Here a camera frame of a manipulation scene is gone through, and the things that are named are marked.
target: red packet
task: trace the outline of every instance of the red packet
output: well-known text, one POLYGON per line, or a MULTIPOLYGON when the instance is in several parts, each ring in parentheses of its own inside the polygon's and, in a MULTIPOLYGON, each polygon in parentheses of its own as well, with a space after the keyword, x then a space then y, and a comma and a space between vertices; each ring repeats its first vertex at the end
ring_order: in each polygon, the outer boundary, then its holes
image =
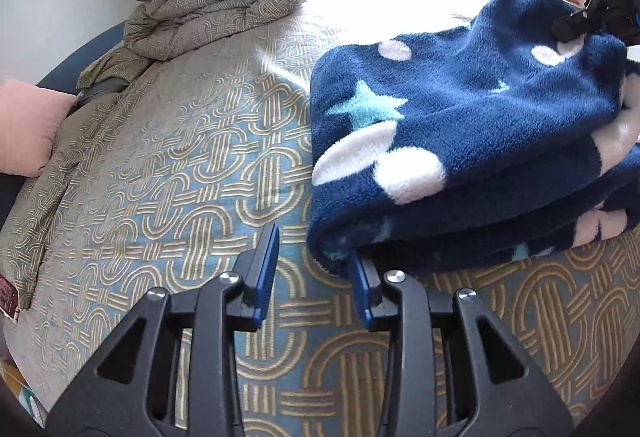
POLYGON ((15 285, 0 274, 0 311, 11 318, 14 323, 18 322, 18 290, 15 285))

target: metal screw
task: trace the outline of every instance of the metal screw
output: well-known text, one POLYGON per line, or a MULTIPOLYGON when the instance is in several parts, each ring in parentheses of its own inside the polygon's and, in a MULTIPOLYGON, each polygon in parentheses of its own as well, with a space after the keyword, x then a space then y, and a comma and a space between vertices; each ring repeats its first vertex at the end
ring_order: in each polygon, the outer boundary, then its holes
POLYGON ((146 295, 152 300, 159 300, 166 296, 166 289, 163 289, 162 287, 153 287, 153 289, 149 289, 146 292, 146 295))
POLYGON ((402 271, 398 271, 398 269, 394 269, 392 271, 387 271, 385 273, 385 278, 391 283, 402 283, 406 279, 406 274, 402 271))
POLYGON ((465 298, 474 298, 476 296, 478 296, 478 293, 473 289, 460 289, 458 291, 458 297, 461 300, 464 300, 465 298))
POLYGON ((224 284, 231 285, 240 279, 240 275, 235 271, 225 271, 220 275, 220 281, 224 284))

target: pink pillow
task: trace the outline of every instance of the pink pillow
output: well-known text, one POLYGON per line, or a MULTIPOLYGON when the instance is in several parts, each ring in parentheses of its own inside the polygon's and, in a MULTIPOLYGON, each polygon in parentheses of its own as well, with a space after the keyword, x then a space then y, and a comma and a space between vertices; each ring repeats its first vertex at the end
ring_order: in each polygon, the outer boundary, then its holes
POLYGON ((76 96, 9 80, 0 86, 0 172, 37 177, 76 96))

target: blue fleece blanket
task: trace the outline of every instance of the blue fleece blanket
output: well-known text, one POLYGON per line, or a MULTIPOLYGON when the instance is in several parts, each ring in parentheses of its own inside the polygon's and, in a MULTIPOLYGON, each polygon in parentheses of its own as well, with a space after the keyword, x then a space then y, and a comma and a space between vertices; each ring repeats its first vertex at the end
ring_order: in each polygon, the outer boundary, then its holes
POLYGON ((412 271, 548 255, 640 221, 640 65, 558 43, 562 0, 490 0, 468 27, 327 52, 311 77, 307 243, 412 271))

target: bed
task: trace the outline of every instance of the bed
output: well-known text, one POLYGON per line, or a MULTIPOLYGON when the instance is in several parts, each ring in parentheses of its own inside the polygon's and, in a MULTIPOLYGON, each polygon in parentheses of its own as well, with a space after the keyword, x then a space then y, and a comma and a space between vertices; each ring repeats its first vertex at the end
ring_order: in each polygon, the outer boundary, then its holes
MULTIPOLYGON (((27 239, 27 220, 50 220, 31 306, 17 325, 4 326, 44 406, 146 290, 199 287, 253 247, 261 226, 276 222, 282 240, 269 316, 257 334, 238 336, 246 433, 376 435, 387 338, 363 330, 349 284, 305 247, 311 70, 331 47, 444 30, 486 1, 306 0, 289 17, 156 63, 122 94, 72 114, 53 163, 27 182, 0 235, 5 248, 16 230, 27 239), (73 153, 84 163, 56 164, 73 153)), ((424 281, 449 292, 478 290, 579 421, 640 331, 639 240, 636 230, 424 281)), ((12 251, 0 260, 7 276, 12 251)), ((186 333, 180 426, 189 344, 186 333)), ((442 396, 442 370, 437 377, 442 396)))

